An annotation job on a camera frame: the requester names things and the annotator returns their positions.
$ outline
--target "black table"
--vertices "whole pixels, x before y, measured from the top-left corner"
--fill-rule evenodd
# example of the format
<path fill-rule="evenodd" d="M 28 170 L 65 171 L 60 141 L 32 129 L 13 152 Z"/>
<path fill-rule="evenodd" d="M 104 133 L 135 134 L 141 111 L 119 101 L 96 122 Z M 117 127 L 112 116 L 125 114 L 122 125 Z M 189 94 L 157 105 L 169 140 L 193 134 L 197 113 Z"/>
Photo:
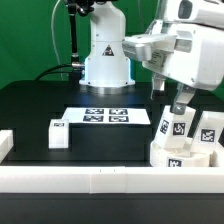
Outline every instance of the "black table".
<path fill-rule="evenodd" d="M 70 82 L 19 81 L 0 90 L 0 129 L 13 129 L 15 147 L 2 166 L 150 166 L 153 140 L 165 105 L 176 85 L 150 100 L 151 86 L 99 96 Z M 151 125 L 70 125 L 68 150 L 48 149 L 51 119 L 67 107 L 145 108 Z M 202 111 L 224 111 L 223 101 L 198 90 L 189 104 Z M 0 194 L 0 223 L 223 223 L 223 194 Z"/>

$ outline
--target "black tabletop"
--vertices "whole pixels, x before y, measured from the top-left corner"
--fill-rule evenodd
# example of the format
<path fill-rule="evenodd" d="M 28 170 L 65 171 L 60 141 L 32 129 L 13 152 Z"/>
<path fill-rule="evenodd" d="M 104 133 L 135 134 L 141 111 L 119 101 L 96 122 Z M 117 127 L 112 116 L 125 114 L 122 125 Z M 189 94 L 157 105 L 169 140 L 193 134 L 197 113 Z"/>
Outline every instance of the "black tabletop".
<path fill-rule="evenodd" d="M 104 96 L 80 91 L 79 85 L 70 82 L 11 83 L 0 91 L 0 129 L 13 129 L 15 146 L 2 165 L 148 166 L 150 142 L 164 106 L 173 103 L 176 84 L 167 84 L 164 94 L 153 101 L 150 93 L 149 83 Z M 197 109 L 192 132 L 202 111 L 224 111 L 223 101 L 208 91 L 198 90 L 189 106 Z M 151 124 L 71 124 L 69 148 L 50 150 L 50 120 L 61 119 L 67 107 L 146 109 Z"/>

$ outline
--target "white cube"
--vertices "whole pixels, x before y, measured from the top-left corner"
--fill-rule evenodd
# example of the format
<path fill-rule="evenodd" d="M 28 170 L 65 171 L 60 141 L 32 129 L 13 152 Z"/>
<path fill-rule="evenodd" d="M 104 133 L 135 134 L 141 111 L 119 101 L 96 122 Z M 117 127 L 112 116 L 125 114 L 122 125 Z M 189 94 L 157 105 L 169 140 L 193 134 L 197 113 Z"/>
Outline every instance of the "white cube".
<path fill-rule="evenodd" d="M 49 148 L 69 147 L 69 120 L 52 119 L 49 127 Z"/>
<path fill-rule="evenodd" d="M 13 131 L 0 131 L 0 162 L 5 158 L 10 149 L 13 147 Z"/>
<path fill-rule="evenodd" d="M 170 112 L 170 106 L 165 106 L 155 144 L 164 149 L 183 149 L 195 112 L 187 107 L 183 115 L 176 115 Z"/>
<path fill-rule="evenodd" d="M 212 154 L 219 149 L 219 138 L 224 128 L 224 113 L 203 111 L 195 131 L 191 152 Z"/>

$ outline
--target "white paper sheet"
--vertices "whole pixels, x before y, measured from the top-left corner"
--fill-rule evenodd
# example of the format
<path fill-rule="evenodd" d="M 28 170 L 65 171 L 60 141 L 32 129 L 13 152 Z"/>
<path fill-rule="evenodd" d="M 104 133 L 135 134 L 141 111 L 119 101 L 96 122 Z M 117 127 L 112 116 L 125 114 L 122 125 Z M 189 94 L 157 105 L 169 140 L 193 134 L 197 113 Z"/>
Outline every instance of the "white paper sheet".
<path fill-rule="evenodd" d="M 62 119 L 68 119 L 69 123 L 150 124 L 150 120 L 145 109 L 133 108 L 68 107 Z"/>

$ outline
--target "triangular warning sticker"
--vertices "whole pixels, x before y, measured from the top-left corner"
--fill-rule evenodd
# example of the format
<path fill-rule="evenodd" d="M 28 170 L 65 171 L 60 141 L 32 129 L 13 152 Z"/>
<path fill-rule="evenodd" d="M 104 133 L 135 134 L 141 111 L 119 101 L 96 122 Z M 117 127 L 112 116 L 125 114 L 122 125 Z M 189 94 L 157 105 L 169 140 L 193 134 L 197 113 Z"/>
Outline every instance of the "triangular warning sticker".
<path fill-rule="evenodd" d="M 114 56 L 114 52 L 111 49 L 111 46 L 108 45 L 106 50 L 103 53 L 103 56 Z"/>

